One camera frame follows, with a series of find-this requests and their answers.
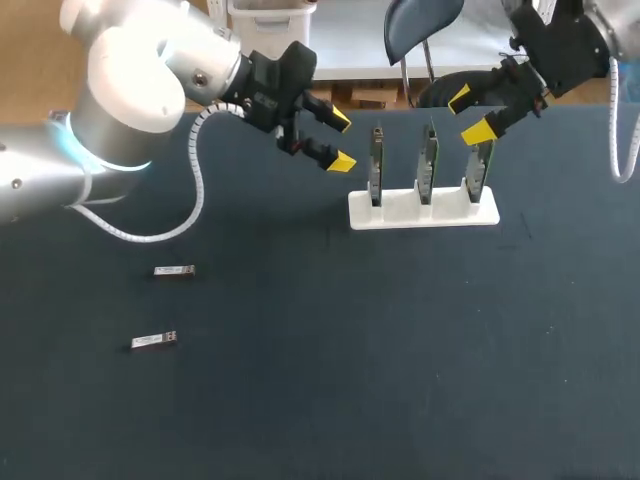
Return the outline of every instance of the white coiled cable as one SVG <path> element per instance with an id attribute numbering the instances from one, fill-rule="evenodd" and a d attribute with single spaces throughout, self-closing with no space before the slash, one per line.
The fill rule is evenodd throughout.
<path id="1" fill-rule="evenodd" d="M 165 240 L 169 240 L 177 237 L 178 235 L 182 235 L 189 228 L 196 223 L 200 213 L 202 213 L 202 208 L 204 206 L 204 181 L 202 179 L 202 171 L 200 170 L 200 163 L 198 162 L 198 135 L 200 133 L 200 129 L 204 122 L 216 113 L 228 112 L 232 115 L 235 115 L 240 118 L 244 118 L 244 111 L 242 108 L 237 105 L 232 105 L 228 103 L 215 103 L 203 110 L 198 118 L 194 122 L 191 127 L 191 133 L 189 134 L 189 162 L 191 163 L 191 170 L 193 171 L 193 178 L 196 184 L 196 204 L 193 207 L 193 211 L 189 218 L 180 225 L 179 227 L 174 228 L 170 232 L 163 233 L 160 235 L 151 235 L 151 236 L 141 236 L 141 235 L 131 235 L 130 233 L 123 232 L 122 230 L 117 229 L 113 225 L 108 224 L 98 215 L 93 213 L 88 208 L 82 205 L 75 205 L 72 208 L 75 209 L 78 213 L 84 215 L 91 222 L 95 223 L 98 227 L 100 227 L 105 232 L 113 235 L 114 237 L 118 237 L 121 240 L 125 240 L 127 242 L 132 243 L 157 243 L 164 242 Z"/>
<path id="2" fill-rule="evenodd" d="M 620 173 L 618 165 L 618 103 L 620 101 L 620 85 L 618 75 L 618 61 L 611 58 L 611 117 L 609 121 L 609 156 L 611 160 L 611 174 L 618 183 L 626 183 L 636 169 L 638 153 L 640 152 L 640 116 L 633 131 L 633 139 L 629 148 L 629 158 L 624 173 Z"/>

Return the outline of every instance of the black chair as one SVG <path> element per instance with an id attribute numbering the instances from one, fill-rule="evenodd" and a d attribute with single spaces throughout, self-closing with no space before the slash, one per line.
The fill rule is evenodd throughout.
<path id="1" fill-rule="evenodd" d="M 463 6 L 464 0 L 393 0 L 387 9 L 384 26 L 384 43 L 391 64 L 403 61 L 405 56 L 420 43 L 424 45 L 427 63 L 429 63 L 427 43 L 429 37 L 451 25 L 460 15 Z M 420 94 L 417 104 L 412 106 L 446 107 L 465 84 L 468 84 L 472 90 L 481 89 L 489 82 L 489 74 L 490 72 L 469 71 L 445 75 L 437 80 L 432 78 L 433 83 Z M 408 90 L 404 64 L 403 77 L 405 77 L 403 78 L 405 90 Z M 509 104 L 509 99 L 513 98 L 513 95 L 514 89 L 505 85 L 484 95 L 478 101 L 478 105 L 504 106 Z"/>

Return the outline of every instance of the white stand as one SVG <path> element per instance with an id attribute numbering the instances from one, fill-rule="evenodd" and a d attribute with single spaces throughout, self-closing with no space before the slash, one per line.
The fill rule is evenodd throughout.
<path id="1" fill-rule="evenodd" d="M 480 203 L 471 203 L 464 178 L 460 187 L 434 188 L 431 205 L 422 205 L 420 202 L 417 182 L 413 190 L 382 190 L 381 203 L 381 207 L 373 207 L 369 191 L 351 192 L 351 228 L 468 227 L 497 225 L 500 222 L 500 213 L 491 189 L 484 187 Z"/>

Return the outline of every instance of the white container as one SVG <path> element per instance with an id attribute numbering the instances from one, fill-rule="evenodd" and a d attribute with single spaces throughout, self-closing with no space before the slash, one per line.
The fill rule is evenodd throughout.
<path id="1" fill-rule="evenodd" d="M 317 5 L 301 0 L 288 0 L 285 4 L 294 8 L 266 10 L 260 9 L 264 0 L 229 0 L 233 31 L 240 37 L 242 53 L 249 55 L 257 50 L 275 60 L 296 40 L 309 45 L 311 14 Z"/>

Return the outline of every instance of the dark work surface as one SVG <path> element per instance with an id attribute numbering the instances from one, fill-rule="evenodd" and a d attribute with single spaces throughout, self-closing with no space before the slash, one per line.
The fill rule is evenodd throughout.
<path id="1" fill-rule="evenodd" d="M 437 183 L 457 184 L 479 111 L 317 128 L 361 161 L 348 176 L 218 118 L 183 237 L 130 245 L 71 211 L 2 228 L 0 479 L 640 476 L 640 189 L 610 178 L 606 109 L 554 108 L 499 143 L 497 227 L 350 231 L 370 129 L 385 185 L 407 188 L 430 115 Z M 186 218 L 188 126 L 108 219 Z M 196 278 L 148 278 L 172 264 Z M 176 348 L 122 349 L 173 329 Z"/>

